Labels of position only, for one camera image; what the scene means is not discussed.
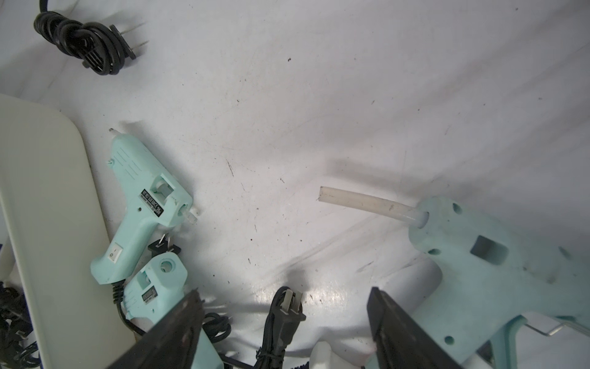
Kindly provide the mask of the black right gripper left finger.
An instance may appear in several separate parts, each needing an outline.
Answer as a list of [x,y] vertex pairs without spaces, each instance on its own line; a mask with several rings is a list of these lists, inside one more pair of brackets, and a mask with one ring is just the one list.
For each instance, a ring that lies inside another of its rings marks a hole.
[[203,301],[193,290],[182,298],[111,369],[189,368],[204,321]]

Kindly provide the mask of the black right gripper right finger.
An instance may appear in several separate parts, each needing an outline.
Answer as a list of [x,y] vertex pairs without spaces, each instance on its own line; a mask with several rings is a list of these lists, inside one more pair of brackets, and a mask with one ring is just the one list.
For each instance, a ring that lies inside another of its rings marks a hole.
[[374,287],[367,314],[376,354],[367,368],[459,368],[386,292]]

